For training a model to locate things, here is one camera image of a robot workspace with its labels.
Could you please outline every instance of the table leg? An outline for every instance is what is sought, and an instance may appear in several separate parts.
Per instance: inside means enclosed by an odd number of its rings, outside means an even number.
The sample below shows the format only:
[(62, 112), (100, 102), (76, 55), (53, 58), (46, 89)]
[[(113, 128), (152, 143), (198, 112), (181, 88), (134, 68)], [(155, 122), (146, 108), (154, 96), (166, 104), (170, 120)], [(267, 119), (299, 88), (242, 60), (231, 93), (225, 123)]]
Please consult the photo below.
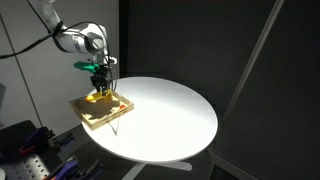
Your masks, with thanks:
[(173, 168), (173, 169), (180, 169), (180, 170), (185, 170), (185, 171), (191, 171), (192, 170), (192, 165), (187, 162), (172, 162), (172, 163), (161, 163), (161, 164), (151, 164), (155, 166), (162, 166), (162, 167), (167, 167), (167, 168)]
[[(140, 171), (144, 168), (146, 163), (137, 162), (133, 168), (122, 178), (122, 180), (133, 180)], [(161, 163), (161, 164), (150, 164), (155, 166), (191, 171), (192, 165), (187, 162), (172, 162), (172, 163)]]
[(122, 178), (122, 180), (133, 180), (143, 169), (146, 163), (137, 162), (133, 168)]

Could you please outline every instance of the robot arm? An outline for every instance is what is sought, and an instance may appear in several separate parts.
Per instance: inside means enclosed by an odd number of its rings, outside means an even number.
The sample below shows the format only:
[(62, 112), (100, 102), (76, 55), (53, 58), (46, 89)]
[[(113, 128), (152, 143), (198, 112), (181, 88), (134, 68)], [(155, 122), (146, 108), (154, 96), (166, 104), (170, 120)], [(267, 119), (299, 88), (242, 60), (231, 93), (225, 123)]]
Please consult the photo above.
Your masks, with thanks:
[(102, 91), (102, 95), (112, 84), (112, 80), (107, 80), (112, 62), (117, 63), (117, 59), (108, 56), (107, 33), (103, 26), (88, 23), (84, 29), (67, 28), (60, 20), (53, 3), (56, 0), (28, 0), (31, 8), (38, 18), (47, 28), (49, 33), (56, 33), (53, 37), (56, 46), (64, 52), (92, 54), (92, 64), (98, 64), (100, 68), (91, 76), (91, 82), (97, 91)]

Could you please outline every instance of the round white table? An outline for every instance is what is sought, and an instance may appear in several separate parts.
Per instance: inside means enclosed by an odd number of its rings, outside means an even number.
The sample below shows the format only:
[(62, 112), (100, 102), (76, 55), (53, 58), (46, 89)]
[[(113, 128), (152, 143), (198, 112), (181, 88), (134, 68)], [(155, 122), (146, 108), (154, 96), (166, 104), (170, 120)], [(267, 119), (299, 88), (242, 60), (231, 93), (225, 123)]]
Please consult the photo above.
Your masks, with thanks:
[(216, 135), (215, 111), (186, 86), (131, 77), (119, 79), (116, 92), (134, 103), (132, 111), (94, 131), (82, 125), (103, 149), (138, 162), (123, 179), (134, 179), (146, 164), (191, 170), (180, 161), (201, 152)]
[(6, 173), (4, 172), (3, 169), (0, 168), (0, 180), (5, 180), (6, 179)]

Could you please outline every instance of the black wall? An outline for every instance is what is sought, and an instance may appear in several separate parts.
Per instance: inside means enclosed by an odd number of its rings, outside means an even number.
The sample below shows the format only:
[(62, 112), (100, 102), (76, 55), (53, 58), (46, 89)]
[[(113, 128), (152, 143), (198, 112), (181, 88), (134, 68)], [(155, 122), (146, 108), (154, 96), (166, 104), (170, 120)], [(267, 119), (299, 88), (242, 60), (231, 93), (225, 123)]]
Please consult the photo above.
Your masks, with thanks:
[(221, 117), (273, 3), (130, 0), (128, 76), (185, 84), (206, 97)]
[(261, 179), (320, 179), (320, 17), (286, 1), (213, 146)]
[[(275, 1), (127, 2), (122, 72), (185, 84), (208, 99), (221, 121)], [(215, 154), (260, 179), (320, 179), (316, 3), (285, 1), (212, 144)]]

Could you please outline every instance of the wooden block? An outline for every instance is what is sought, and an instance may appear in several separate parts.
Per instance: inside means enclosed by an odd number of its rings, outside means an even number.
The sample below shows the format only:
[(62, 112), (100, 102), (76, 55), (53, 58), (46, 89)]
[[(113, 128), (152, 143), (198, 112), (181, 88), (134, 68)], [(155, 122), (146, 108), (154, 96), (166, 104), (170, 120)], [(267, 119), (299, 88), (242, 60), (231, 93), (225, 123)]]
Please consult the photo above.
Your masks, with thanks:
[(96, 101), (85, 101), (85, 97), (70, 101), (73, 111), (91, 130), (133, 110), (134, 104), (116, 92)]

